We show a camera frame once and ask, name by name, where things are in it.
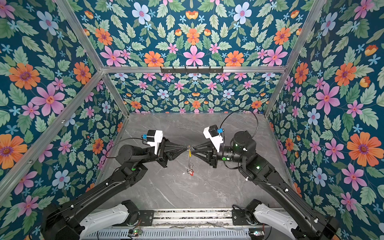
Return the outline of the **large black yellow keyring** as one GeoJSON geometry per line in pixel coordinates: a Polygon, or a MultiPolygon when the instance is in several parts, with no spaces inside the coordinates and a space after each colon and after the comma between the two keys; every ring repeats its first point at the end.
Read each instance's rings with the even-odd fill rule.
{"type": "Polygon", "coordinates": [[[193,163],[191,162],[191,158],[192,158],[192,148],[191,146],[188,146],[188,168],[187,168],[187,173],[189,174],[190,171],[194,171],[193,170],[193,163]]]}

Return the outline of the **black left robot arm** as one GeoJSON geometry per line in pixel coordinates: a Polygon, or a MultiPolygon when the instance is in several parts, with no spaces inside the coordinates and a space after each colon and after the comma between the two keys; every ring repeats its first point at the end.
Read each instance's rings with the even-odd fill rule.
{"type": "Polygon", "coordinates": [[[116,160],[120,167],[112,175],[88,192],[61,206],[50,204],[43,211],[41,231],[46,240],[80,240],[113,225],[135,226],[140,222],[140,211],[131,201],[96,213],[107,200],[139,182],[147,172],[146,163],[158,162],[166,167],[168,161],[185,152],[186,146],[162,139],[158,147],[140,148],[124,145],[116,160]]]}

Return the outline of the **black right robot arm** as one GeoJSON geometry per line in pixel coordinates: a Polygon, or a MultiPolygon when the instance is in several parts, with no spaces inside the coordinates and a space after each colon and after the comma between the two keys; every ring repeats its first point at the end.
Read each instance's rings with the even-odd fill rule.
{"type": "Polygon", "coordinates": [[[245,179],[272,196],[286,211],[277,212],[260,201],[252,201],[245,209],[251,220],[266,224],[292,240],[337,240],[339,222],[327,218],[303,200],[278,171],[256,151],[256,142],[247,131],[235,133],[226,146],[221,134],[193,147],[191,154],[213,167],[218,161],[239,164],[238,171],[245,179]]]}

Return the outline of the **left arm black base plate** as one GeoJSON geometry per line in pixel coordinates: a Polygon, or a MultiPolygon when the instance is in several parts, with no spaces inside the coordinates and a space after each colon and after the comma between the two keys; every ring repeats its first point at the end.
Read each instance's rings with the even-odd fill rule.
{"type": "Polygon", "coordinates": [[[139,210],[132,217],[128,217],[124,222],[113,225],[113,227],[149,227],[153,224],[154,215],[153,210],[139,210]]]}

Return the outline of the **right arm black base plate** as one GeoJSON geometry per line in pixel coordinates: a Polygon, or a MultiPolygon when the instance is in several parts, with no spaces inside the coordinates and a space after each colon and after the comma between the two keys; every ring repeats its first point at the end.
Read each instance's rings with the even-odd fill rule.
{"type": "Polygon", "coordinates": [[[232,221],[234,226],[256,226],[260,222],[254,215],[253,206],[248,205],[242,208],[238,205],[232,205],[232,221]]]}

